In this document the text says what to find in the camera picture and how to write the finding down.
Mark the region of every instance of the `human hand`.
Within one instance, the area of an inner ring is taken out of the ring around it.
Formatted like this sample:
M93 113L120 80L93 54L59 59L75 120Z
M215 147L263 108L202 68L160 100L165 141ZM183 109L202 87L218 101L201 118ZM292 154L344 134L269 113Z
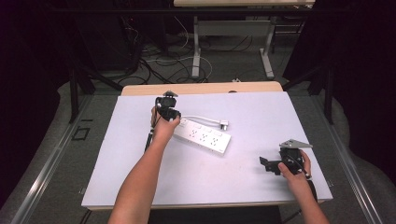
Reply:
M174 120L167 121L155 111L155 107L151 109L151 125L155 124L153 142L162 142L167 144L171 139L176 126L180 123L180 117L177 116Z
M304 169L311 174L311 160L309 160L305 152L302 150L300 150L300 152L304 159ZM309 196L313 197L311 188L303 172L294 175L283 162L281 162L278 167L282 175L288 180L289 189L294 194L297 201L304 200Z

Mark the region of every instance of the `electrical outlet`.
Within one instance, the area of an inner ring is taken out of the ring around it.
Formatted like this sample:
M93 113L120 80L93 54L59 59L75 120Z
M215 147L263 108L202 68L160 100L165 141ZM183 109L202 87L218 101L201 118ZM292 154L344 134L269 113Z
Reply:
M174 136L223 155L231 136L189 119L181 119Z

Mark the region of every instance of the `wooden table edge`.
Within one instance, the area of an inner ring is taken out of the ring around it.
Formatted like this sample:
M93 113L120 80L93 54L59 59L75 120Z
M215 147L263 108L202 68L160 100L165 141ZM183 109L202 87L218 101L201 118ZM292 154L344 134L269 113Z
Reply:
M123 88L121 96L163 95L166 91L172 91L176 94L205 94L232 91L283 91L283 89L276 81L131 85Z

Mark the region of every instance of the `table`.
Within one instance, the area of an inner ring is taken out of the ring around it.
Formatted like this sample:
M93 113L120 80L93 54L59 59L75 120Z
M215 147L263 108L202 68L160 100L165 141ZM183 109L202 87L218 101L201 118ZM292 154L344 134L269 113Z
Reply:
M286 179L265 172L259 157L279 160L279 143L306 142L290 98L277 82L128 86L117 101L82 206L111 209L125 176L144 153L155 96L173 91L183 115L227 119L232 136L224 156L172 138L163 155L152 208L295 202ZM332 194L311 148L318 199Z
M175 0L176 7L274 7L274 6L301 6L313 5L315 0ZM268 50L276 26L276 17L269 21L198 21L194 17L194 58L192 77L199 76L201 49L199 48L200 35L256 35L266 36L265 46L260 49L265 75L274 79L274 72L268 58Z

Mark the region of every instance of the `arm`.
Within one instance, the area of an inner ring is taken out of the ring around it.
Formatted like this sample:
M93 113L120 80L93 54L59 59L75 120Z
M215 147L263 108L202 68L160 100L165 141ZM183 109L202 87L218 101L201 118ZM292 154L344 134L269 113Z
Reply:
M304 169L311 174L311 160L308 156L300 150L304 159ZM311 188L309 188L306 177L303 173L294 175L288 167L282 162L278 165L280 172L288 180L289 189L297 199L298 204L303 212L304 221L306 224L324 224L330 223L326 216L321 211L317 201L315 200Z
M163 152L180 123L179 117L168 122L157 114L153 119L158 122L152 142L121 185L108 223L148 223Z

